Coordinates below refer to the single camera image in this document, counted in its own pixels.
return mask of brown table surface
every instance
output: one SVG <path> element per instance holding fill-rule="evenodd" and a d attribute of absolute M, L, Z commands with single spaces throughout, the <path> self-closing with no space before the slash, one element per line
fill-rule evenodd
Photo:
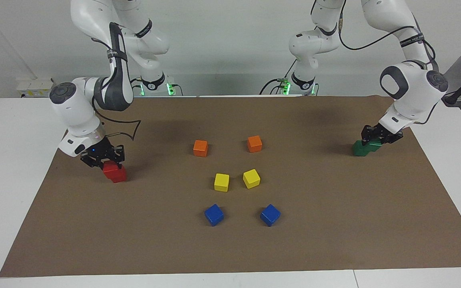
<path fill-rule="evenodd" d="M 461 266 L 461 216 L 410 129 L 351 146 L 390 98 L 148 98 L 122 120 L 128 181 L 57 152 L 0 277 Z M 106 122 L 108 133 L 133 126 Z M 260 135 L 263 151 L 248 153 Z M 207 158 L 194 157 L 196 139 Z M 247 190 L 252 168 L 261 184 Z M 212 189 L 229 174 L 228 193 Z M 203 212 L 221 206 L 211 227 Z M 259 218 L 268 204 L 282 216 Z"/>

